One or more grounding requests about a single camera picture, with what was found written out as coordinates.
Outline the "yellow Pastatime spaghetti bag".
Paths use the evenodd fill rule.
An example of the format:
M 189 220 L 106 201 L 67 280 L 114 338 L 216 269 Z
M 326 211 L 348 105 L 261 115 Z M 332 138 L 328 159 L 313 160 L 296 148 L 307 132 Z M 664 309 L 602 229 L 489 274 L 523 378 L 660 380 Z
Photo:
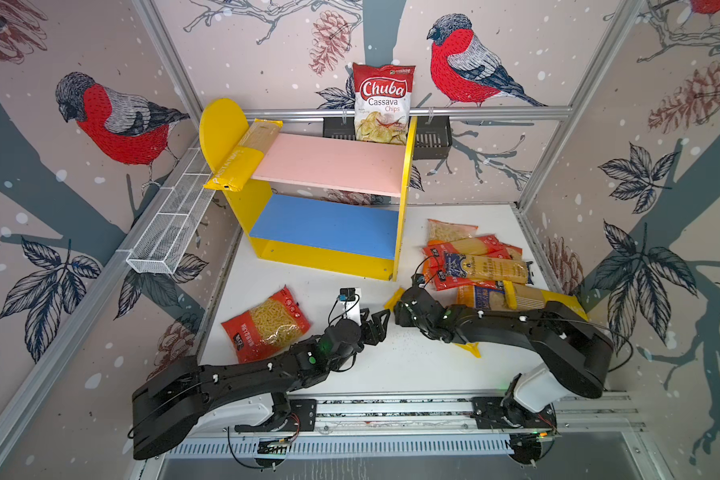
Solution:
M 394 306 L 402 298 L 404 292 L 405 290 L 402 287 L 399 287 L 392 297 L 384 304 L 384 308 L 393 311 Z M 481 353 L 477 343 L 467 343 L 465 345 L 458 344 L 458 347 L 470 352 L 476 358 L 481 358 Z
M 574 296 L 509 281 L 503 283 L 503 290 L 506 305 L 510 310 L 523 311 L 541 309 L 551 302 L 558 302 L 573 311 L 581 319 L 589 320 L 579 300 Z
M 255 119 L 204 188 L 240 192 L 267 155 L 282 127 L 282 121 Z

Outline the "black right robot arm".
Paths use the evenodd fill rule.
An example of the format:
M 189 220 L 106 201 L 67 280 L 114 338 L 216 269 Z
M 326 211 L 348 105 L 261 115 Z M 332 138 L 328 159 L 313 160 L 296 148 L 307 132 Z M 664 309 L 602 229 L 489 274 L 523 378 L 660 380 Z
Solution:
M 604 393 L 613 342 L 558 301 L 526 311 L 480 310 L 444 306 L 424 288 L 413 286 L 394 303 L 393 314 L 397 325 L 415 327 L 431 340 L 534 351 L 541 363 L 512 379 L 503 399 L 507 413 L 522 409 L 537 414 L 567 395 L 598 399 Z

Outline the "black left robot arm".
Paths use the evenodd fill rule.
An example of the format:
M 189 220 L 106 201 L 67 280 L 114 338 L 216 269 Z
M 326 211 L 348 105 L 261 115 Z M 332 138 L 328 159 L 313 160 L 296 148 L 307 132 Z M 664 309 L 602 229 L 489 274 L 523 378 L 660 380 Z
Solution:
M 391 312 L 361 311 L 361 320 L 343 318 L 320 335 L 292 344 L 271 358 L 227 366 L 200 365 L 195 356 L 174 361 L 132 395 L 133 458 L 146 460 L 178 446 L 205 414 L 226 404 L 271 395 L 273 414 L 238 432 L 271 430 L 290 414 L 287 394 L 310 388 L 368 345 L 386 339 Z

